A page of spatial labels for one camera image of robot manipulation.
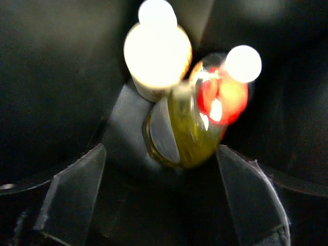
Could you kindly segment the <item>cream lotion bottle white cap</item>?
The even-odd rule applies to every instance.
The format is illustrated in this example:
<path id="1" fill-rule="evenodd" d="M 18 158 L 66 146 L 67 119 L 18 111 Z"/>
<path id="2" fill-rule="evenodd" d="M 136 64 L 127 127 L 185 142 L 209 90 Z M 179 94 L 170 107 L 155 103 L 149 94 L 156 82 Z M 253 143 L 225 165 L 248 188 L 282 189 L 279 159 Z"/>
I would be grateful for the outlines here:
<path id="1" fill-rule="evenodd" d="M 143 1 L 124 42 L 124 58 L 137 92 L 157 102 L 185 77 L 192 45 L 168 1 Z"/>

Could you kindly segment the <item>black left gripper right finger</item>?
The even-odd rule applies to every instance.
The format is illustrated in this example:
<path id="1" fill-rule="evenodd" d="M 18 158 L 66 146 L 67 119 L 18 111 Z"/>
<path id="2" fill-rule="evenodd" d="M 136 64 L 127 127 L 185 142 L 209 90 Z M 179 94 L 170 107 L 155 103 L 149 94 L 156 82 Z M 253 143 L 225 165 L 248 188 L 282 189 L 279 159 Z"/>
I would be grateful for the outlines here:
<path id="1" fill-rule="evenodd" d="M 225 145 L 216 157 L 240 245 L 327 245 L 327 187 Z"/>

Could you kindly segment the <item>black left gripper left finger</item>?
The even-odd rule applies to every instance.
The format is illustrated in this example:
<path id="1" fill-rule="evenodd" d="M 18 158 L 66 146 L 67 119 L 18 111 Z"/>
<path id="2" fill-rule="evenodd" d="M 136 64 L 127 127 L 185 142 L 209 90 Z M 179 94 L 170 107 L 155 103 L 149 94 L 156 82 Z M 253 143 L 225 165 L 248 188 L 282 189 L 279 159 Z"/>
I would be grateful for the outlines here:
<path id="1" fill-rule="evenodd" d="M 76 161 L 1 185 L 1 245 L 31 245 L 38 235 L 84 245 L 105 161 L 100 143 Z"/>

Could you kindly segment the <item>yellow soap bottle red cap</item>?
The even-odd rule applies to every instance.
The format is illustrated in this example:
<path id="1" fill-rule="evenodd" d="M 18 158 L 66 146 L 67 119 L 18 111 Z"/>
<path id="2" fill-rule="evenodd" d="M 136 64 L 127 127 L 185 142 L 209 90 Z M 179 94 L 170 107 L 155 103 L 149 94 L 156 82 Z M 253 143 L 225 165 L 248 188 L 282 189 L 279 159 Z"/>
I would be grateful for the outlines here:
<path id="1" fill-rule="evenodd" d="M 248 84 L 228 82 L 219 71 L 227 53 L 214 52 L 158 101 L 145 122 L 148 154 L 166 167 L 191 169 L 217 149 L 227 127 L 245 110 Z"/>

